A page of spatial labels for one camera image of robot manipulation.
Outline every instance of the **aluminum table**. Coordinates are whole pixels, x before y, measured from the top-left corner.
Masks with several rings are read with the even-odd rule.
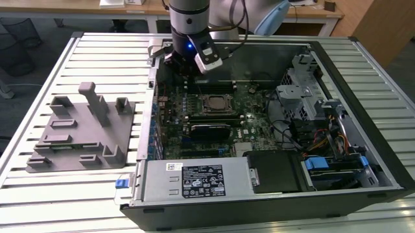
[[[9,146],[0,158],[0,231],[14,232],[142,232],[114,204],[114,181],[134,171],[145,84],[154,69],[146,63],[152,38],[168,34],[74,33],[45,85],[33,101]],[[358,42],[338,37],[252,36],[260,40],[317,40],[405,169],[415,176],[415,105]],[[81,82],[96,83],[105,101],[117,96],[136,102],[126,166],[121,169],[29,174],[25,162],[42,134],[53,96],[77,94]],[[332,87],[328,90],[334,96]],[[117,203],[130,198],[128,189]],[[225,226],[180,232],[413,232],[415,195],[372,205],[345,217]]]

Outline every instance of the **blue latch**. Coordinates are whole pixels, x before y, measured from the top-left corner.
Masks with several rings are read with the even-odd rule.
[[[322,157],[312,157],[305,160],[306,170],[328,168],[328,163]]]
[[[117,179],[114,182],[114,188],[128,188],[128,179]]]
[[[365,156],[360,156],[360,162],[361,162],[364,167],[368,166],[368,159],[365,158]]]

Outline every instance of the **motherboard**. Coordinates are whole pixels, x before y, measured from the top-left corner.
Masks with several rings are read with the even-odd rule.
[[[264,111],[269,89],[254,82],[160,86],[164,159],[236,157],[278,148]]]

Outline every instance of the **wooden desk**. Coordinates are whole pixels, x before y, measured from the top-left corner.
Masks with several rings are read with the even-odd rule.
[[[342,16],[340,10],[329,12],[304,6],[289,9],[284,22],[322,24],[318,35],[329,36]],[[0,17],[145,19],[149,33],[157,33],[157,20],[169,20],[161,0],[146,0],[144,5],[113,9],[100,9],[98,0],[0,0]]]

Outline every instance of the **warning label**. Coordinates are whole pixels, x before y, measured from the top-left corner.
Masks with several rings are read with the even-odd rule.
[[[221,165],[181,167],[184,198],[225,196]]]

